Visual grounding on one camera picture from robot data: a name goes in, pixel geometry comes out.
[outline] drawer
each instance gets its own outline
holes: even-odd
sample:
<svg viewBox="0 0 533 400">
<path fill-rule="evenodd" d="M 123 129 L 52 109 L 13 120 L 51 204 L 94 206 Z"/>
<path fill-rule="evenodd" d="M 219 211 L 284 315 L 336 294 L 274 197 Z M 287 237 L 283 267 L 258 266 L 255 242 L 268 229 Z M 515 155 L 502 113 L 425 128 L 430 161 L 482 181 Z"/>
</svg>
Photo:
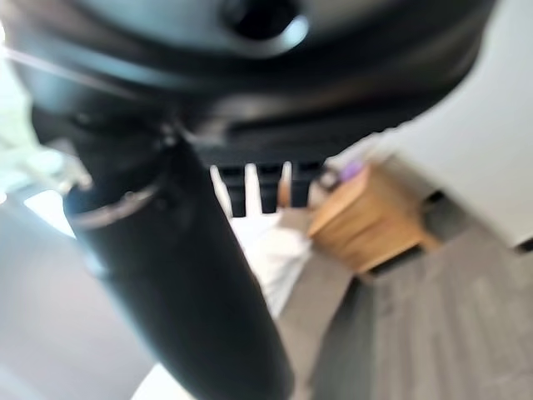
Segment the drawer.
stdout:
<svg viewBox="0 0 533 400">
<path fill-rule="evenodd" d="M 419 240 L 415 227 L 381 220 L 345 243 L 343 248 L 332 250 L 353 268 L 367 270 L 412 248 Z"/>
<path fill-rule="evenodd" d="M 316 235 L 316 241 L 329 248 L 342 247 L 343 243 L 380 220 L 381 210 L 371 203 L 371 197 L 367 196 L 354 202 Z"/>
</svg>

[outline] gray carpet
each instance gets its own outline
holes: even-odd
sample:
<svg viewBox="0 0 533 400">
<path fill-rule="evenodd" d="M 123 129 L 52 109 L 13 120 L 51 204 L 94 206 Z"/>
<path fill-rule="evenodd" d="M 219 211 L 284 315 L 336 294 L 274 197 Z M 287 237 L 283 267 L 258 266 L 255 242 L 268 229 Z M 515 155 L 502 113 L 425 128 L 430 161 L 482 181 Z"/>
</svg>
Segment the gray carpet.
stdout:
<svg viewBox="0 0 533 400">
<path fill-rule="evenodd" d="M 447 201 L 428 215 L 445 246 L 354 284 L 318 364 L 318 400 L 533 398 L 533 255 L 504 248 Z"/>
</svg>

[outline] wooden nightstand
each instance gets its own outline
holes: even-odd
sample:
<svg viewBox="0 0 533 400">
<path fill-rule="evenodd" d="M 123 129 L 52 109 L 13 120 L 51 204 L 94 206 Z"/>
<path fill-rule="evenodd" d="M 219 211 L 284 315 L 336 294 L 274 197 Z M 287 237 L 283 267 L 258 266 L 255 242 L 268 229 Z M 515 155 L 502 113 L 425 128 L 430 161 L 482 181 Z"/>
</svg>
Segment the wooden nightstand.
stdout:
<svg viewBox="0 0 533 400">
<path fill-rule="evenodd" d="M 408 248 L 440 246 L 423 228 L 420 202 L 376 166 L 332 193 L 316 210 L 308 234 L 362 278 Z"/>
</svg>

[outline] purple object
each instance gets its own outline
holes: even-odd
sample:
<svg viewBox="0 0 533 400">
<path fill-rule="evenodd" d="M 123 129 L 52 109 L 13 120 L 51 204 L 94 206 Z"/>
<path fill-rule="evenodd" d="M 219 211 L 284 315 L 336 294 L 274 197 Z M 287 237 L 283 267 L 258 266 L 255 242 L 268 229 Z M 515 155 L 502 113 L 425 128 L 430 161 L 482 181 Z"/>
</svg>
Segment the purple object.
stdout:
<svg viewBox="0 0 533 400">
<path fill-rule="evenodd" d="M 341 179 L 341 182 L 346 182 L 352 179 L 353 177 L 359 175 L 359 173 L 363 170 L 365 167 L 365 164 L 361 161 L 352 161 L 349 162 L 348 165 L 346 165 L 341 173 L 339 173 L 339 178 Z"/>
</svg>

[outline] white wall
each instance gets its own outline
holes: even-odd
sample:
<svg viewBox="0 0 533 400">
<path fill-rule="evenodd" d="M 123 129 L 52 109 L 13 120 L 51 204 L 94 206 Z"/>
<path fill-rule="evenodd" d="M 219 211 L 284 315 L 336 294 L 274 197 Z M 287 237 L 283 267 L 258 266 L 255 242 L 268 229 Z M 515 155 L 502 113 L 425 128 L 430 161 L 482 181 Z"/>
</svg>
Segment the white wall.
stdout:
<svg viewBox="0 0 533 400">
<path fill-rule="evenodd" d="M 533 238 L 533 1 L 502 0 L 467 80 L 384 137 L 509 245 Z"/>
</svg>

